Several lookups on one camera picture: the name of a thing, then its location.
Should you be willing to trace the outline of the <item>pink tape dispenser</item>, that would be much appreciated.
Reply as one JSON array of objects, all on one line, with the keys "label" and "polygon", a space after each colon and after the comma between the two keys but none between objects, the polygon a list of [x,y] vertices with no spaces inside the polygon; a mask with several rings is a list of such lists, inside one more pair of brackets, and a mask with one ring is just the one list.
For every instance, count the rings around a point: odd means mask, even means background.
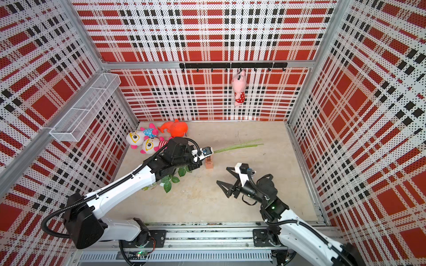
[{"label": "pink tape dispenser", "polygon": [[205,163],[205,167],[206,167],[207,169],[213,169],[213,168],[214,168],[214,164],[213,164],[213,161],[212,161],[211,157],[207,157],[207,158],[204,160],[204,163]]}]

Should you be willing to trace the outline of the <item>artificial flower bouquet green stems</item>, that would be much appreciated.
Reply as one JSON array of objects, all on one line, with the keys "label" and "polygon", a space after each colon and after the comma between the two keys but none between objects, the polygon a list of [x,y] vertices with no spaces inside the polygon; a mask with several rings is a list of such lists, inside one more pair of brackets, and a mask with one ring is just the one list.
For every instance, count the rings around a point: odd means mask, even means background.
[{"label": "artificial flower bouquet green stems", "polygon": [[[232,145],[229,147],[224,147],[222,149],[219,150],[213,150],[213,154],[218,154],[218,153],[224,153],[224,152],[228,152],[231,150],[237,150],[237,149],[245,149],[245,148],[250,148],[250,147],[258,147],[258,146],[263,146],[263,143],[260,143],[260,141],[262,141],[262,139],[256,139],[256,140],[251,140],[242,144],[237,144],[237,145]],[[148,190],[152,190],[154,188],[156,188],[157,186],[162,186],[164,187],[164,184],[169,183],[169,189],[166,190],[166,193],[168,193],[171,190],[172,187],[172,183],[179,183],[180,180],[178,177],[174,176],[173,174],[166,176],[165,178],[163,178],[160,181],[157,181],[149,186],[145,186],[142,188],[143,191],[148,191]]]}]

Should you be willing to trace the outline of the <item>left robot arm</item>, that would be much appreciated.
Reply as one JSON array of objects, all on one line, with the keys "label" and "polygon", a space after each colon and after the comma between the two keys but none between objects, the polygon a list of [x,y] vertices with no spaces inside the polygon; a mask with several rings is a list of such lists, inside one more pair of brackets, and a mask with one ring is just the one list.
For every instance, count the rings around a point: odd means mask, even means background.
[{"label": "left robot arm", "polygon": [[175,137],[124,177],[84,196],[79,193],[69,196],[64,208],[43,219],[41,228],[50,236],[71,239],[77,249],[107,241],[143,246],[152,236],[142,220],[114,220],[106,214],[134,193],[180,168],[190,171],[200,168],[203,160],[213,153],[209,146],[200,148],[190,138]]}]

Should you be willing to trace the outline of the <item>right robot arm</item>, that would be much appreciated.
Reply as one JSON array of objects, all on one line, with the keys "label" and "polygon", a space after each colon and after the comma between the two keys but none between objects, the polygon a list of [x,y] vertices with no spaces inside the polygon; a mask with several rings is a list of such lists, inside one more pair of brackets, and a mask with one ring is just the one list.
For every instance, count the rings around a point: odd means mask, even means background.
[{"label": "right robot arm", "polygon": [[358,249],[350,243],[332,240],[306,223],[290,207],[282,202],[268,174],[257,181],[255,171],[248,164],[238,163],[227,167],[236,181],[229,184],[217,181],[227,198],[248,197],[260,204],[260,215],[267,224],[264,230],[254,231],[257,246],[285,246],[314,266],[363,266],[365,264]]}]

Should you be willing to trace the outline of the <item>red whale plush toy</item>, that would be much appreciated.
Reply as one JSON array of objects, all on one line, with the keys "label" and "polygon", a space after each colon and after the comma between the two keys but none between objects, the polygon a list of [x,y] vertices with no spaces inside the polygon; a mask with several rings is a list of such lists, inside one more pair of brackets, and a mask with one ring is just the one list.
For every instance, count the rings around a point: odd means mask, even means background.
[{"label": "red whale plush toy", "polygon": [[174,137],[184,137],[188,131],[187,123],[175,119],[175,121],[169,121],[164,123],[162,126],[158,127],[158,130],[161,133],[167,131],[172,138]]}]

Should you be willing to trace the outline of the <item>white fish plush pink fins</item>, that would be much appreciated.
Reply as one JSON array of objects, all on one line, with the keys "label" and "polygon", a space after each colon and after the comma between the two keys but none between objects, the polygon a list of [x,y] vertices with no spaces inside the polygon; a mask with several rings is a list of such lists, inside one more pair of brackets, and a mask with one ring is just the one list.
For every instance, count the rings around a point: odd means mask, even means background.
[{"label": "white fish plush pink fins", "polygon": [[143,142],[142,149],[141,149],[140,153],[141,154],[149,154],[149,155],[155,154],[162,147],[166,146],[167,143],[168,143],[168,141],[165,140],[163,137],[148,138]]}]

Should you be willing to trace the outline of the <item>white fish plush blue fins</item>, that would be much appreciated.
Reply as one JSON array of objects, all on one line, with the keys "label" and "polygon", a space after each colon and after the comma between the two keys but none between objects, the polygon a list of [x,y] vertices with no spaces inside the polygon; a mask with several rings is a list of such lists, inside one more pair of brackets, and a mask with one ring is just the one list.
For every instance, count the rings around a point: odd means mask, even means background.
[{"label": "white fish plush blue fins", "polygon": [[153,123],[150,123],[147,128],[141,127],[139,130],[132,131],[127,134],[126,141],[131,149],[136,149],[141,146],[146,139],[157,137],[158,129]]}]

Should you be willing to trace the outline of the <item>pink hanging plush doll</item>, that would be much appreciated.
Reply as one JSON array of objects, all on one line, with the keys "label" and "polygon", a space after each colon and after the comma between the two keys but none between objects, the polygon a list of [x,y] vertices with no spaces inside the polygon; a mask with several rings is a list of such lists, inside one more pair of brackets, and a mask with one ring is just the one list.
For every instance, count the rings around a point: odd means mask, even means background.
[{"label": "pink hanging plush doll", "polygon": [[233,77],[231,86],[234,91],[234,105],[242,105],[245,102],[245,90],[247,87],[247,77],[245,70],[242,70]]}]

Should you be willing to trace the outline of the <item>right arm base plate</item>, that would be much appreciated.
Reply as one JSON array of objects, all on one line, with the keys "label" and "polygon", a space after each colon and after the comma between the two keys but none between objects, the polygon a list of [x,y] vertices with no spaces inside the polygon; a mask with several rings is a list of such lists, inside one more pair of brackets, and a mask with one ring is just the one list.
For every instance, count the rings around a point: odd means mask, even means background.
[{"label": "right arm base plate", "polygon": [[276,228],[254,229],[253,243],[255,247],[282,247],[278,239],[279,231]]}]

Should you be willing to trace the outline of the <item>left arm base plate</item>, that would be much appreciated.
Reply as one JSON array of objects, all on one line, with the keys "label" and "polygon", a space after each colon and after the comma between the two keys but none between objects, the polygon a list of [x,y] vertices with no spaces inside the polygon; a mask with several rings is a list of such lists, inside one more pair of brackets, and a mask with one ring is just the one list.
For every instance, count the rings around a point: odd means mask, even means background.
[{"label": "left arm base plate", "polygon": [[133,241],[123,241],[124,248],[163,248],[166,238],[166,230],[142,231]]}]

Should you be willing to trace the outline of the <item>black hook rail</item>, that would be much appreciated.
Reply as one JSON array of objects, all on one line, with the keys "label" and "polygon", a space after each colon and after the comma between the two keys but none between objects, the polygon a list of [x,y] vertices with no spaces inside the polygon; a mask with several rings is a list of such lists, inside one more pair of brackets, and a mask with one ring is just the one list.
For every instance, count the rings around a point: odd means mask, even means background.
[{"label": "black hook rail", "polygon": [[180,69],[245,69],[245,68],[253,68],[253,69],[284,69],[288,67],[287,62],[225,62],[225,63],[180,63]]}]

